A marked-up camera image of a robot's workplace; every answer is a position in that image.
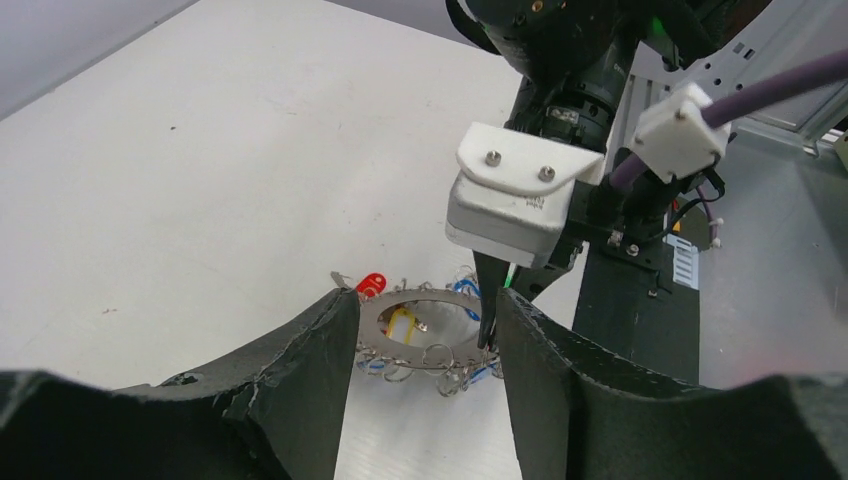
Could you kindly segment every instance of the red key tag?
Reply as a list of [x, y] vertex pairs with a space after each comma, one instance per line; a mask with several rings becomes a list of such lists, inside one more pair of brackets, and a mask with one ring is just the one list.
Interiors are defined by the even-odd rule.
[[370, 273], [359, 282], [356, 291], [367, 298], [377, 296], [386, 288], [386, 277], [380, 273]]

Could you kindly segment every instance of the green light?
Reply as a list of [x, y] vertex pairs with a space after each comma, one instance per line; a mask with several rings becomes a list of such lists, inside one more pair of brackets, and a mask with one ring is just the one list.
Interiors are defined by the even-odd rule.
[[512, 276], [515, 275], [515, 269], [518, 265], [514, 263], [509, 264], [509, 272], [506, 274], [506, 281], [504, 282], [504, 288], [509, 288], [512, 285]]
[[657, 17], [654, 17], [653, 21], [651, 22], [651, 29], [653, 30], [652, 33], [654, 33], [656, 35], [659, 35], [659, 36], [662, 36], [662, 37], [666, 36], [665, 28], [663, 28], [662, 22]]

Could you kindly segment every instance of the white cable connector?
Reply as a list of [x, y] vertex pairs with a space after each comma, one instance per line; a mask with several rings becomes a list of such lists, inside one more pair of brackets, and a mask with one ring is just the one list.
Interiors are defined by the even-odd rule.
[[663, 182], [701, 171], [723, 157], [730, 124], [713, 130], [701, 109], [713, 103], [701, 87], [690, 83], [639, 116], [628, 147]]

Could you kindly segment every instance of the gray wall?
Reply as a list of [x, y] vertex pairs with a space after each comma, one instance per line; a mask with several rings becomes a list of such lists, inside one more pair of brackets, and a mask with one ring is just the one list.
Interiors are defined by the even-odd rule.
[[445, 0], [327, 0], [422, 32], [470, 45], [450, 23]]
[[0, 1], [0, 119], [195, 1]]

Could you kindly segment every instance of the key ring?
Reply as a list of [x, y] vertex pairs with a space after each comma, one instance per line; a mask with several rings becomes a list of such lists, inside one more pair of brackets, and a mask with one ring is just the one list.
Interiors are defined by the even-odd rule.
[[402, 292], [406, 290], [406, 279], [401, 278], [400, 283], [395, 285], [395, 288], [392, 289], [393, 292]]
[[[454, 291], [457, 291], [457, 292], [460, 292], [460, 293], [468, 294], [468, 292], [466, 292], [466, 289], [467, 289], [467, 290], [470, 290], [470, 292], [473, 293], [474, 295], [476, 295], [478, 298], [480, 297], [480, 289], [477, 288], [477, 285], [475, 285], [474, 282], [471, 281], [468, 278], [464, 278], [464, 279], [454, 283], [453, 286], [448, 285], [448, 288], [451, 288]], [[466, 308], [465, 313], [467, 313], [468, 316], [471, 317], [471, 319], [474, 320], [475, 322], [480, 321], [480, 316], [477, 315], [476, 313], [472, 312], [470, 309]]]
[[453, 349], [450, 346], [445, 345], [444, 343], [434, 343], [432, 345], [428, 345], [427, 348], [424, 349], [424, 354], [421, 357], [421, 363], [423, 363], [424, 365], [427, 365], [427, 354], [430, 353], [430, 350], [432, 350], [435, 347], [447, 348], [448, 352], [450, 352], [450, 355], [451, 355], [450, 356], [451, 361], [450, 361], [450, 365], [445, 367], [444, 372], [438, 373], [436, 375], [433, 375], [432, 373], [430, 373], [429, 369], [425, 369], [424, 371], [427, 373], [427, 375], [430, 375], [431, 377], [438, 377], [439, 375], [443, 375], [443, 374], [449, 372], [454, 367], [454, 365], [456, 365], [456, 358], [453, 356]]
[[501, 364], [500, 358], [495, 360], [495, 364], [489, 368], [492, 370], [493, 377], [503, 380], [503, 364]]
[[375, 365], [374, 362], [382, 360], [373, 352], [359, 352], [354, 360], [356, 368], [367, 375], [380, 375], [385, 367], [385, 362], [382, 365]]
[[472, 267], [471, 265], [462, 265], [454, 273], [453, 282], [451, 282], [451, 285], [453, 285], [454, 283], [456, 283], [460, 280], [469, 279], [469, 278], [472, 279], [473, 281], [476, 281], [477, 280], [476, 277], [477, 277], [477, 273], [474, 271], [474, 267]]
[[468, 391], [468, 387], [471, 385], [471, 375], [469, 375], [469, 371], [471, 367], [465, 367], [462, 369], [462, 377], [459, 382], [459, 389], [463, 392]]
[[408, 370], [409, 372], [408, 372], [406, 375], [404, 375], [403, 377], [398, 377], [398, 378], [395, 378], [395, 377], [394, 377], [394, 374], [396, 374], [397, 372], [399, 372], [399, 371], [400, 371], [400, 369], [395, 370], [394, 372], [384, 373], [384, 374], [383, 374], [383, 380], [385, 380], [385, 381], [387, 381], [387, 382], [389, 382], [389, 383], [401, 383], [401, 382], [405, 382], [405, 381], [409, 380], [409, 377], [411, 377], [411, 376], [415, 373], [415, 370], [414, 370], [414, 369], [412, 369], [412, 368], [407, 368], [407, 370]]
[[[382, 362], [382, 364], [373, 365], [373, 363], [377, 361]], [[375, 356], [365, 364], [365, 373], [373, 376], [382, 375], [384, 373], [383, 370], [388, 366], [389, 363], [386, 362], [386, 359], [384, 359], [383, 357]]]
[[436, 379], [436, 390], [438, 390], [439, 395], [445, 398], [459, 393], [461, 385], [462, 379], [453, 370], [446, 370], [445, 373], [439, 375], [439, 378]]
[[356, 356], [353, 357], [353, 364], [364, 372], [366, 371], [365, 365], [374, 358], [376, 353], [370, 348], [362, 347], [361, 345], [357, 345], [356, 347], [360, 350], [356, 352]]
[[[482, 360], [483, 351], [477, 348], [477, 336], [474, 335], [450, 347], [451, 355], [437, 348], [446, 349], [447, 346], [432, 346], [424, 350], [429, 343], [421, 346], [405, 345], [401, 342], [386, 337], [389, 316], [394, 313], [397, 306], [403, 306], [413, 301], [435, 301], [469, 308], [475, 313], [480, 313], [480, 299], [474, 296], [457, 293], [450, 290], [405, 290], [403, 292], [389, 292], [370, 298], [364, 303], [359, 311], [359, 341], [363, 346], [373, 349], [380, 355], [393, 360], [404, 360], [408, 366], [414, 369], [431, 370], [436, 369], [439, 373], [444, 368], [456, 363], [462, 365], [476, 365]], [[384, 323], [374, 322], [374, 319], [382, 319]]]

